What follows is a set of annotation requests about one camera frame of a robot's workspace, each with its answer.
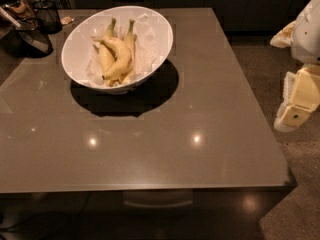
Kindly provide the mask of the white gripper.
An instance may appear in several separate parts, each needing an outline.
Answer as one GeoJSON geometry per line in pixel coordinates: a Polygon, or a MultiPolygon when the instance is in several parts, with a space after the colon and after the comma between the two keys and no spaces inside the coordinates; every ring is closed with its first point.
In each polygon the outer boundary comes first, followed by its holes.
{"type": "MultiPolygon", "coordinates": [[[[295,21],[287,24],[270,40],[277,48],[291,46],[295,21]]],[[[274,128],[280,132],[291,132],[302,126],[320,105],[320,66],[304,64],[296,73],[287,72],[284,78],[283,102],[274,128]]]]}

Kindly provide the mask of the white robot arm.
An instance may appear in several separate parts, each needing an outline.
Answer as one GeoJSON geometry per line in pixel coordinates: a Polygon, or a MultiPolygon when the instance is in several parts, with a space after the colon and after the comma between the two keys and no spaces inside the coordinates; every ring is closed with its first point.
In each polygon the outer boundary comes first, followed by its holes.
{"type": "Polygon", "coordinates": [[[284,78],[283,102],[274,128],[291,132],[303,125],[320,105],[320,0],[310,0],[297,18],[272,37],[270,45],[291,49],[302,63],[284,78]]]}

